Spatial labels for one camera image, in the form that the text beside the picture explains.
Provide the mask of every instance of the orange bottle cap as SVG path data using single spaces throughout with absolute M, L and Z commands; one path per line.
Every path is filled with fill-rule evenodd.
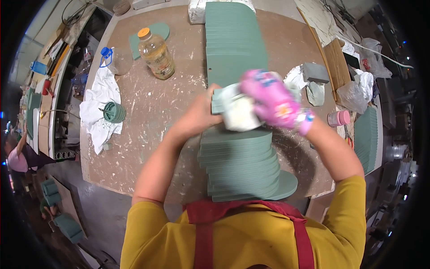
M 144 37 L 145 35 L 147 35 L 149 33 L 149 28 L 142 28 L 138 33 L 137 36 L 138 37 Z

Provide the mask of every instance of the red tool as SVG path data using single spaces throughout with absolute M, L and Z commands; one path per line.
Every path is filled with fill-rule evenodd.
M 345 141 L 348 143 L 348 145 L 349 145 L 352 149 L 354 149 L 354 142 L 352 141 L 352 139 L 351 139 L 351 137 L 350 137 L 350 135 L 349 135 L 349 133 L 348 133 L 347 126 L 346 126 L 346 125 L 344 125 L 344 127 L 345 127 Z
M 45 82 L 43 83 L 43 88 L 42 88 L 42 95 L 49 95 L 53 98 L 54 97 L 54 93 L 52 93 L 52 91 L 49 89 L 49 86 L 51 85 L 51 78 L 48 77 L 47 79 L 45 79 Z

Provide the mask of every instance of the hand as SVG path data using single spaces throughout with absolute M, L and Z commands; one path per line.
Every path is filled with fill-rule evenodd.
M 187 138 L 198 135 L 209 127 L 222 122 L 222 116 L 212 115 L 211 110 L 214 89 L 220 88 L 217 84 L 210 85 L 205 93 L 193 100 L 185 114 L 175 124 Z
M 293 129 L 301 104 L 293 94 L 270 72 L 248 70 L 241 78 L 240 90 L 255 99 L 254 113 L 276 127 Z

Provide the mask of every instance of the scissors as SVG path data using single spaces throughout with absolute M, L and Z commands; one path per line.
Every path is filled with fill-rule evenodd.
M 347 128 L 347 126 L 346 126 L 346 125 L 344 125 L 344 127 L 345 127 L 345 141 L 348 143 L 348 145 L 349 145 L 352 149 L 354 149 L 354 142 L 352 141 L 351 137 L 349 136 L 348 128 Z

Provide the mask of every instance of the pink glove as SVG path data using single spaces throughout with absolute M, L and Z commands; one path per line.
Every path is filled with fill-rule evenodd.
M 263 69 L 248 70 L 240 79 L 240 90 L 255 100 L 254 113 L 267 124 L 297 131 L 304 136 L 314 119 L 313 112 L 301 108 L 284 85 Z

